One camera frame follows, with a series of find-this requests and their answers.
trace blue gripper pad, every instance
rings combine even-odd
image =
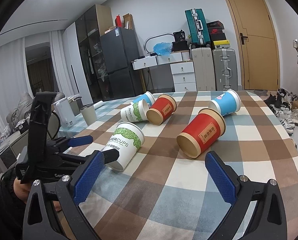
[[[205,156],[205,167],[217,186],[223,200],[233,205],[236,201],[236,188],[211,153],[207,153]]]
[[[105,157],[104,154],[99,151],[74,186],[73,201],[77,206],[79,203],[86,201],[89,192],[104,166]]]
[[[91,135],[86,135],[82,137],[71,138],[67,144],[70,147],[77,147],[77,146],[87,145],[92,142],[93,142],[93,137]]]

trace beige suitcase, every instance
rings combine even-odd
[[[192,50],[194,72],[196,75],[196,88],[198,91],[215,91],[215,75],[210,48]]]

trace blue plastic bag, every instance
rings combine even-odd
[[[171,54],[172,43],[158,43],[153,47],[153,51],[158,55],[169,56]]]

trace white curtain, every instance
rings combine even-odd
[[[7,125],[6,116],[15,109],[21,95],[33,98],[27,73],[25,38],[0,47],[0,133]]]
[[[53,69],[55,72],[58,88],[60,92],[69,97],[74,95],[66,66],[64,47],[62,43],[61,31],[49,32],[50,51]]]

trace metal screw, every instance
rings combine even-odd
[[[34,186],[38,186],[40,184],[40,180],[36,179],[34,182],[33,182],[33,185]]]
[[[68,181],[70,179],[70,176],[69,175],[65,175],[65,176],[63,176],[62,178],[61,178],[61,180],[63,181],[63,182],[66,182],[66,181]]]
[[[248,181],[248,177],[245,176],[245,175],[241,175],[240,180],[243,181],[243,182],[246,182],[246,181]]]
[[[275,186],[275,185],[277,184],[275,179],[271,179],[271,180],[270,180],[270,183],[271,183],[271,185],[273,185],[273,186]]]

